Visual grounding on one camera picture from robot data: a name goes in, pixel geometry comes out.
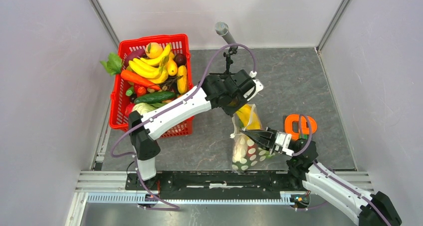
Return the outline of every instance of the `white wall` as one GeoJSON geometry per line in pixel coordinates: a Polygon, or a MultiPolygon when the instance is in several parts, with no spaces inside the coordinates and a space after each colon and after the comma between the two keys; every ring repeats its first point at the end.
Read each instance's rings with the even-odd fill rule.
{"type": "Polygon", "coordinates": [[[0,0],[1,225],[63,225],[88,169],[116,50],[88,0],[0,0]]]}
{"type": "Polygon", "coordinates": [[[423,215],[422,0],[352,0],[323,63],[359,167],[405,222],[423,215]]]}
{"type": "Polygon", "coordinates": [[[341,0],[99,0],[120,40],[186,33],[190,48],[220,48],[224,21],[249,47],[316,46],[341,0]]]}

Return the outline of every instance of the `orange handle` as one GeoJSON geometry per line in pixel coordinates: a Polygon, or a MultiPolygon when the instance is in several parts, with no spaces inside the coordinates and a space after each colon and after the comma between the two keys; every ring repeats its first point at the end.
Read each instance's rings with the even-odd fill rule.
{"type": "MultiPolygon", "coordinates": [[[[312,133],[316,132],[317,130],[316,121],[308,115],[307,117],[308,117],[308,120],[310,121],[311,129],[313,130],[312,133]]],[[[300,115],[298,114],[288,115],[285,119],[285,127],[284,127],[285,133],[291,134],[293,140],[298,140],[300,138],[300,133],[294,132],[294,129],[292,128],[292,123],[294,122],[298,123],[299,120],[300,120],[300,115]]],[[[301,127],[303,134],[305,135],[310,134],[310,129],[307,127],[307,120],[304,117],[301,118],[301,126],[298,126],[298,127],[301,127]]]]}

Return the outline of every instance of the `red basket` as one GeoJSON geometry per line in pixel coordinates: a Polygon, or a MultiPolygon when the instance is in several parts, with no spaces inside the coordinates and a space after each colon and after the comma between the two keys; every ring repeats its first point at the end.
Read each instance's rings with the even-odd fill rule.
{"type": "MultiPolygon", "coordinates": [[[[118,55],[125,59],[132,51],[138,50],[141,47],[145,49],[146,45],[150,42],[157,42],[165,48],[166,44],[172,44],[172,52],[182,53],[187,57],[187,70],[188,70],[188,89],[192,89],[193,80],[191,79],[191,60],[190,60],[190,51],[188,46],[188,36],[185,34],[176,34],[176,35],[155,35],[142,37],[140,39],[134,40],[124,40],[119,44],[118,55]]],[[[116,130],[128,130],[128,118],[125,117],[125,108],[129,104],[129,97],[125,95],[127,89],[131,85],[123,80],[120,77],[120,74],[117,74],[115,77],[115,86],[113,92],[110,95],[112,99],[111,108],[110,108],[110,127],[116,130]]],[[[172,127],[166,133],[164,133],[161,138],[179,136],[179,135],[190,135],[193,132],[193,119],[191,117],[186,121],[179,123],[178,125],[172,127]]]]}

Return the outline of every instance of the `silver microphone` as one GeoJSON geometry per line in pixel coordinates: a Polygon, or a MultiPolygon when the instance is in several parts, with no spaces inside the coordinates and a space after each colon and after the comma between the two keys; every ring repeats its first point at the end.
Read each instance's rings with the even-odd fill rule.
{"type": "MultiPolygon", "coordinates": [[[[232,35],[229,32],[229,27],[226,23],[219,21],[214,25],[214,29],[216,30],[216,33],[220,35],[228,44],[236,43],[236,41],[233,39],[232,35]]],[[[233,50],[238,49],[237,45],[231,46],[233,50]]]]}

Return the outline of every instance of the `gray tabletop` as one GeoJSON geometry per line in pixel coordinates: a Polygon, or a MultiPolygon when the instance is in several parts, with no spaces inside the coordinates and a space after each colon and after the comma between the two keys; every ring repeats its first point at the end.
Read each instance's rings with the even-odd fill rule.
{"type": "MultiPolygon", "coordinates": [[[[207,62],[215,50],[191,51],[194,84],[199,80],[207,62]]],[[[349,151],[339,115],[336,111],[326,77],[316,52],[312,48],[253,49],[257,57],[257,79],[263,85],[254,97],[258,115],[264,126],[283,129],[283,116],[307,114],[315,119],[318,130],[313,134],[319,153],[318,160],[334,169],[353,169],[354,162],[349,151]]],[[[239,50],[232,57],[232,72],[252,69],[249,53],[239,50]]],[[[223,72],[225,59],[217,57],[211,72],[223,72]]],[[[189,136],[159,139],[162,149],[156,157],[157,170],[231,170],[233,132],[231,118],[221,109],[214,109],[195,116],[194,132],[189,136]]],[[[102,170],[124,171],[131,159],[110,157],[111,145],[123,134],[113,130],[110,134],[102,170]]],[[[116,152],[131,151],[129,138],[118,146],[116,152]]],[[[252,169],[287,169],[289,158],[276,155],[259,162],[252,169]]]]}

